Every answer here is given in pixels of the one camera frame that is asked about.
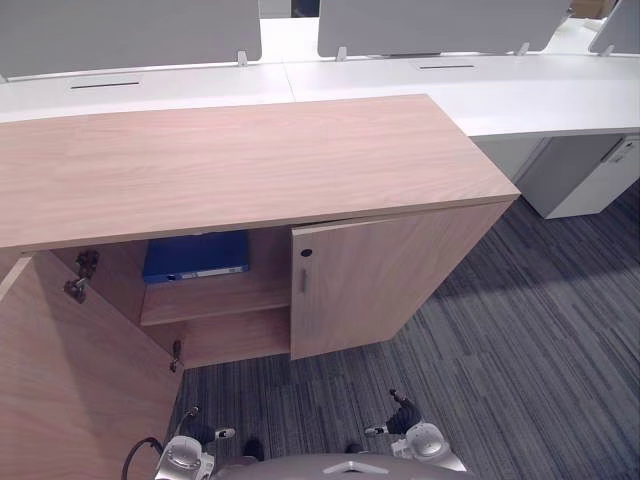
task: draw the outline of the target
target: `white desk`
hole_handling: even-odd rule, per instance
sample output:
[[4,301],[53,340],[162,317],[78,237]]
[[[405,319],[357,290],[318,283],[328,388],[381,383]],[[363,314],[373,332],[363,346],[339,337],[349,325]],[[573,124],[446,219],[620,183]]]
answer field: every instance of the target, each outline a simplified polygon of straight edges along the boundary
[[[355,58],[315,50],[317,19],[262,20],[263,58],[246,68],[143,70],[0,84],[0,122],[131,110],[246,105],[428,93],[472,137],[631,132],[640,129],[640,60],[598,57],[595,32],[569,20],[548,52],[423,59]],[[563,48],[569,53],[562,53]],[[576,51],[584,48],[583,54]],[[446,62],[473,68],[420,70]],[[81,82],[138,85],[71,89]]]

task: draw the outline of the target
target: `door hinge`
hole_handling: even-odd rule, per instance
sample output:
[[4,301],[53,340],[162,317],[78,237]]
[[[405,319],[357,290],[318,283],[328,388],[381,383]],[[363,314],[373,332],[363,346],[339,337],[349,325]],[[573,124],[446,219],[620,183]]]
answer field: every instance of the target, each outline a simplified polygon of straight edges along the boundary
[[95,250],[85,250],[78,254],[76,265],[78,265],[78,278],[68,280],[64,284],[64,291],[78,303],[84,303],[87,299],[86,287],[93,274],[96,273],[100,254]]
[[178,369],[178,362],[180,361],[180,354],[182,353],[182,342],[180,340],[176,340],[173,342],[173,359],[169,364],[169,370],[172,372],[176,372]]

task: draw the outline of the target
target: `floor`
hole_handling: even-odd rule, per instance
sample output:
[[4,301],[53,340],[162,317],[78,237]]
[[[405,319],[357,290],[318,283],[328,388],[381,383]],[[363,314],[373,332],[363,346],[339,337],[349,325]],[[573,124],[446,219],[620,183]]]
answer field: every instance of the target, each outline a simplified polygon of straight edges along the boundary
[[388,453],[363,428],[405,392],[480,478],[640,474],[640,184],[599,215],[542,220],[519,200],[389,342],[187,371],[176,415],[231,426],[237,455]]

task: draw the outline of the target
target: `gray partition panel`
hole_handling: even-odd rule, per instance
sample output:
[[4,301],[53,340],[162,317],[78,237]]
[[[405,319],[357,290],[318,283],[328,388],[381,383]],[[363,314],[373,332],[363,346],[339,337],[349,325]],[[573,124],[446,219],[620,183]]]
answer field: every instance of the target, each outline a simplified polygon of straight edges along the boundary
[[589,51],[640,54],[640,0],[620,0],[589,45]]
[[570,0],[321,0],[318,53],[543,50]]
[[258,0],[0,0],[0,74],[185,65],[262,55]]

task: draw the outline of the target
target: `panel bracket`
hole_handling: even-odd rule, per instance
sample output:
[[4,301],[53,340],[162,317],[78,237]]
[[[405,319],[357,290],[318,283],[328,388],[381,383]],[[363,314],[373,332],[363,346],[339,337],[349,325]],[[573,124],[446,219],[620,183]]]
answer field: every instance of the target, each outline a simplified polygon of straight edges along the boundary
[[247,52],[245,50],[238,50],[238,66],[246,67],[248,64]]
[[616,48],[615,45],[609,45],[607,48],[604,49],[604,52],[602,52],[600,54],[601,57],[608,57],[609,55],[611,55],[613,53],[613,50]]
[[347,59],[347,47],[338,47],[336,62],[344,62]]
[[529,42],[524,42],[521,46],[520,49],[516,52],[516,56],[518,57],[522,57],[523,55],[525,55],[528,51],[529,51],[529,46],[531,44]]

